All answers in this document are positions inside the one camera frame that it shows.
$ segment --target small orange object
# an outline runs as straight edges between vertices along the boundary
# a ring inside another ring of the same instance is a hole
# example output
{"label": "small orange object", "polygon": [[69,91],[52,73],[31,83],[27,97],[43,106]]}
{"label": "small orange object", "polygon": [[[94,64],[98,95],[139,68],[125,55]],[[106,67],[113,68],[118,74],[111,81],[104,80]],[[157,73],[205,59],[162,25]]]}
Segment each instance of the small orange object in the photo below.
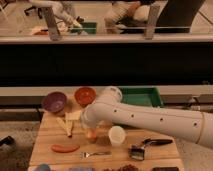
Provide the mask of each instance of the small orange object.
{"label": "small orange object", "polygon": [[90,143],[95,143],[98,139],[97,129],[87,129],[85,132],[86,138]]}
{"label": "small orange object", "polygon": [[34,33],[34,35],[48,35],[48,31],[41,30],[41,31]]}
{"label": "small orange object", "polygon": [[91,104],[96,97],[95,90],[90,87],[81,87],[75,92],[75,100],[82,107]]}
{"label": "small orange object", "polygon": [[51,150],[57,153],[70,153],[76,151],[80,148],[80,145],[70,145],[70,146],[62,146],[62,145],[52,145]]}

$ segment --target white cup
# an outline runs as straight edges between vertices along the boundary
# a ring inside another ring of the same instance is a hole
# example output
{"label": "white cup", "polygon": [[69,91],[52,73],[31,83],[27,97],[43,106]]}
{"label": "white cup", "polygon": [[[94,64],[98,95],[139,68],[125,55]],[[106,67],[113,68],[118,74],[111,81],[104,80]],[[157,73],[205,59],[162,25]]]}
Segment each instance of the white cup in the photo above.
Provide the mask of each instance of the white cup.
{"label": "white cup", "polygon": [[111,145],[113,147],[120,146],[126,138],[126,133],[125,133],[124,129],[120,126],[113,126],[109,130],[108,135],[109,135]]}

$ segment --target table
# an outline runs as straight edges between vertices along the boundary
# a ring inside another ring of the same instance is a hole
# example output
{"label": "table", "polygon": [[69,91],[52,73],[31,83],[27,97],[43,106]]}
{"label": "table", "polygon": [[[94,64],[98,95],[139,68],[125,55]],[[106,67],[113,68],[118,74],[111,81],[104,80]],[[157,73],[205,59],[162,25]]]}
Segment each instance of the table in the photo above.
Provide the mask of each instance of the table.
{"label": "table", "polygon": [[[81,108],[76,104],[73,96],[68,97],[72,102],[72,111]],[[125,127],[126,140],[120,147],[112,147],[108,138],[110,124],[104,122],[99,126],[99,138],[96,143],[90,143],[85,137],[85,131],[79,121],[75,121],[73,136],[68,138],[65,131],[56,122],[56,116],[45,112],[40,129],[34,144],[28,171],[33,171],[38,165],[46,163],[54,171],[68,171],[71,167],[93,167],[95,171],[103,169],[118,169],[124,165],[132,164],[141,171],[151,171],[153,167],[177,166],[184,171],[177,146],[174,143],[163,146],[149,146],[146,148],[145,160],[136,161],[129,158],[128,148],[132,144],[139,144],[146,138],[169,138],[167,135],[156,132]],[[51,150],[52,144],[71,145],[78,143],[80,148],[72,153],[56,153]],[[110,150],[112,155],[91,156],[81,158],[80,152],[98,152]]]}

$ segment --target teal container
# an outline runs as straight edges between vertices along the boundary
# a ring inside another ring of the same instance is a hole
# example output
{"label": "teal container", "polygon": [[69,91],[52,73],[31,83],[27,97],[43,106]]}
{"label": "teal container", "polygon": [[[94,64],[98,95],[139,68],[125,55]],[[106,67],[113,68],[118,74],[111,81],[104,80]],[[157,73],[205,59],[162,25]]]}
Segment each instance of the teal container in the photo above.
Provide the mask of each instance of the teal container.
{"label": "teal container", "polygon": [[123,98],[122,103],[137,106],[163,107],[158,89],[148,88],[120,88]]}
{"label": "teal container", "polygon": [[[83,26],[83,30],[87,32],[88,34],[96,34],[96,30],[97,30],[96,22],[83,22],[81,23],[81,25]],[[71,30],[71,33],[78,33],[78,32],[80,33],[81,31],[82,29],[74,27]]]}

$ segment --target hot dog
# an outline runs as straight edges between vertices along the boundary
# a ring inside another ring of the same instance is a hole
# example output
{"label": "hot dog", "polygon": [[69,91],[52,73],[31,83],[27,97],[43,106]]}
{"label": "hot dog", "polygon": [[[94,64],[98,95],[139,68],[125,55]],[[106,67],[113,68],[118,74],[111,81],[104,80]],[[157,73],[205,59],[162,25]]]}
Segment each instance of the hot dog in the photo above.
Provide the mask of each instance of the hot dog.
{"label": "hot dog", "polygon": [[80,145],[70,145],[70,146],[62,146],[62,145],[57,145],[54,144],[51,146],[51,150],[57,153],[70,153],[73,151],[76,151],[77,149],[80,148]]}

